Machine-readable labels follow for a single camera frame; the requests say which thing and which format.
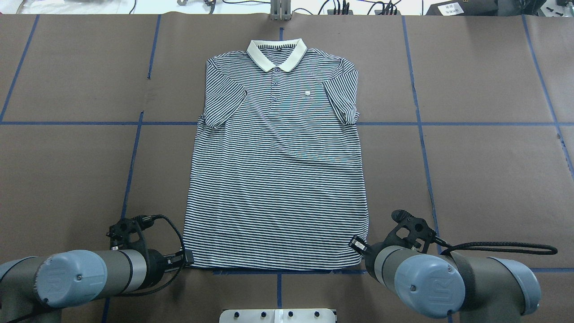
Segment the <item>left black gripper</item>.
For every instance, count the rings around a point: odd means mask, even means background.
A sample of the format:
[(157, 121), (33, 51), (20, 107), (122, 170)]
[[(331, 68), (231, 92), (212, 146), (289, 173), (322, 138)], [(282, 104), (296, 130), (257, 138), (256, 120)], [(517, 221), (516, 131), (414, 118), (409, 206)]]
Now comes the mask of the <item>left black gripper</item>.
[(190, 266), (194, 262), (192, 251), (178, 251), (170, 255), (164, 255), (164, 272), (171, 272)]

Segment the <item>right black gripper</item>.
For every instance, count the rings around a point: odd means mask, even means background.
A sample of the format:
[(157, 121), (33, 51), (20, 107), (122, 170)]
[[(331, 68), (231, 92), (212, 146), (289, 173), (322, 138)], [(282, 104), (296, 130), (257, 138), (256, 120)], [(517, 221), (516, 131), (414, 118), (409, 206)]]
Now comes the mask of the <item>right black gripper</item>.
[(353, 235), (349, 247), (357, 252), (365, 265), (373, 265), (375, 261), (375, 249), (358, 235)]

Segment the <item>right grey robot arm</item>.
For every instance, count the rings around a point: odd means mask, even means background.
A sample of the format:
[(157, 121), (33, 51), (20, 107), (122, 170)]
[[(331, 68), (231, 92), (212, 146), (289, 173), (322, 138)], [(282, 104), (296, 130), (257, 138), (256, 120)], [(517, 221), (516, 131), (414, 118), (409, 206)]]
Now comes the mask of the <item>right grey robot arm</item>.
[(542, 298), (534, 272), (515, 260), (428, 255), (400, 245), (369, 245), (359, 236), (349, 246), (363, 257), (371, 277), (429, 318), (458, 314), (462, 323), (520, 323)]

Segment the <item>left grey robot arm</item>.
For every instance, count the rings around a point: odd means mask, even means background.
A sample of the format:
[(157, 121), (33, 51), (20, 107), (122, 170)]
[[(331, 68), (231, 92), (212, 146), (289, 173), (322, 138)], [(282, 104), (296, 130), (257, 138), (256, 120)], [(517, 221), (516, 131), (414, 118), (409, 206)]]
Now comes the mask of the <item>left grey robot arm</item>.
[(27, 256), (1, 265), (3, 323), (59, 323), (67, 307), (98, 299), (148, 296), (165, 273), (193, 263), (191, 251), (145, 258), (133, 249), (75, 250)]

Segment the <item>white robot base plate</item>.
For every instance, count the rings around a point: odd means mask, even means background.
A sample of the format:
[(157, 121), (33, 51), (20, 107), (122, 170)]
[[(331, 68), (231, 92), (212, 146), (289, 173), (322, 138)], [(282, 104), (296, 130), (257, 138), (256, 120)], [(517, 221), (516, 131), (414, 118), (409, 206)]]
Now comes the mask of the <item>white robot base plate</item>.
[(337, 323), (335, 310), (328, 308), (297, 309), (228, 309), (222, 311), (220, 323)]

